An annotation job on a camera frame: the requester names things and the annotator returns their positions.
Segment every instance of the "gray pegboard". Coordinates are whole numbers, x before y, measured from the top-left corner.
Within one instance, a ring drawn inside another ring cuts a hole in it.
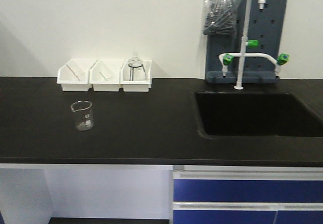
[[[249,24],[249,40],[259,40],[259,47],[247,48],[247,52],[267,53],[277,58],[287,0],[266,0],[260,12],[258,0],[252,0]],[[205,79],[208,83],[234,83],[239,59],[229,65],[226,78],[218,56],[225,52],[239,52],[243,31],[246,0],[242,0],[237,17],[237,36],[209,35],[207,39]],[[276,83],[275,66],[264,58],[245,58],[243,83]]]

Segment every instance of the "black countertop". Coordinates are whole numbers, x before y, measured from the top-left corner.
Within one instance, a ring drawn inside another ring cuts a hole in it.
[[[152,86],[148,93],[62,92],[56,78],[0,78],[0,163],[323,167],[322,137],[201,137],[191,92],[237,92],[231,85],[154,79]],[[323,80],[244,86],[239,92],[291,92],[323,117]],[[74,127],[70,104],[78,100],[93,102],[89,131]]]

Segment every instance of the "drawer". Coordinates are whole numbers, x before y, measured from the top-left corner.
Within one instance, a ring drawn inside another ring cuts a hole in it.
[[[322,224],[323,211],[279,211],[276,224]]]
[[[174,180],[174,201],[322,203],[323,181]]]
[[[174,224],[273,224],[275,211],[174,210]]]

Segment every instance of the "white pipe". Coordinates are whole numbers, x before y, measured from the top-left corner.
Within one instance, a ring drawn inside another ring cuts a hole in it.
[[[232,56],[234,56],[236,58],[242,56],[242,53],[240,53],[240,52],[229,52],[228,54],[230,54],[230,55],[232,55]],[[223,53],[223,54],[219,55],[219,60],[220,60],[220,62],[222,64],[223,76],[226,76],[227,72],[228,72],[228,66],[224,65],[224,63],[223,63],[223,58],[224,58],[225,55],[226,55],[226,53]],[[278,74],[279,74],[279,72],[281,70],[281,66],[278,65],[277,60],[274,59],[272,56],[270,56],[268,54],[265,54],[265,53],[245,53],[244,57],[245,58],[257,57],[257,58],[268,59],[270,62],[272,62],[272,64],[275,65],[275,74],[276,74],[276,76],[278,76]]]
[[[243,68],[244,68],[244,57],[246,54],[246,49],[248,45],[248,37],[242,36],[241,38],[241,47],[240,47],[240,58],[239,58],[239,68],[238,68],[238,76],[237,76],[237,83],[234,86],[235,89],[243,89],[242,87],[242,77],[243,77]]]
[[[248,36],[251,2],[252,0],[247,0],[246,13],[244,16],[243,36]],[[262,10],[264,7],[264,4],[266,3],[266,0],[258,0],[258,3],[259,3],[259,8]]]

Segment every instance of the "green knob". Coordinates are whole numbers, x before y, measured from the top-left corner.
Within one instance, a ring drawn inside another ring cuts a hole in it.
[[[223,64],[225,65],[225,66],[228,66],[228,65],[230,65],[230,63],[232,63],[232,60],[233,60],[233,56],[232,55],[230,55],[230,54],[225,54],[224,55],[224,57],[223,57]]]
[[[278,59],[277,59],[277,63],[278,65],[284,65],[285,63],[287,63],[289,60],[289,55],[288,54],[280,54]]]
[[[258,40],[249,40],[248,41],[248,47],[258,47],[259,41]]]

